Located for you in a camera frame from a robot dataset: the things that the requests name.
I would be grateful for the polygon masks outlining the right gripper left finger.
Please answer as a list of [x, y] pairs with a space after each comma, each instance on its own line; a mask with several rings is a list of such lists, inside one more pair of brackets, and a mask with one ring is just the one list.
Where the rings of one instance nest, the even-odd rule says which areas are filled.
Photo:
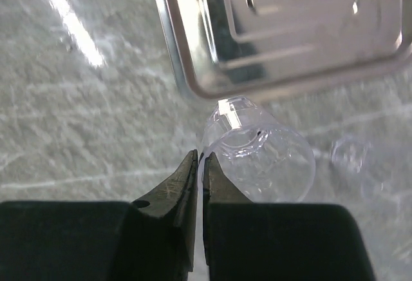
[[186, 280], [193, 270], [198, 154], [132, 202], [1, 204], [2, 280]]

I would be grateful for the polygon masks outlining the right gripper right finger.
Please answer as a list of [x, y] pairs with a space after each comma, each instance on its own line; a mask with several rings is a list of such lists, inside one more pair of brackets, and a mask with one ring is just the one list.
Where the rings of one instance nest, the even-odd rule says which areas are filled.
[[205, 159], [203, 243], [211, 280], [374, 280], [360, 229], [337, 204], [255, 203]]

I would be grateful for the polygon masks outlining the clear glass six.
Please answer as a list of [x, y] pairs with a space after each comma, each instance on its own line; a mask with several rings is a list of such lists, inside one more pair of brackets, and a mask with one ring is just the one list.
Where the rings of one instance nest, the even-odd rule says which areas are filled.
[[254, 202], [301, 202], [315, 178], [315, 157], [294, 129], [245, 96], [221, 99], [205, 124], [204, 157]]

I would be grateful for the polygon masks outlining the clear glass seven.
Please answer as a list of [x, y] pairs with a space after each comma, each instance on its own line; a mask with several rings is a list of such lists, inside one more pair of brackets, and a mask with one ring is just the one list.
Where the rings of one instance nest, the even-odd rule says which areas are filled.
[[364, 199], [376, 197], [384, 185], [384, 159], [368, 140], [345, 136], [332, 145], [332, 168]]

